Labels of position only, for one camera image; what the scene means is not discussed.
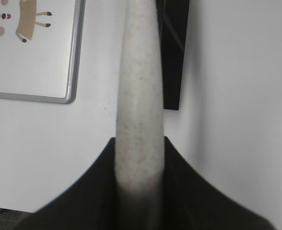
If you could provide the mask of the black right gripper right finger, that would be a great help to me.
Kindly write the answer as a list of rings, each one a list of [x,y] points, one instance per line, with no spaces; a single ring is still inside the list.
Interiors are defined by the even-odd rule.
[[[164,230],[273,230],[262,216],[202,178],[164,138]]]

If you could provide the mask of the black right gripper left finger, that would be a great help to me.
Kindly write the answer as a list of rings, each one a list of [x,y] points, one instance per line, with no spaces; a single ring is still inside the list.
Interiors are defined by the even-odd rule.
[[[17,224],[18,230],[116,230],[115,138],[64,193]]]

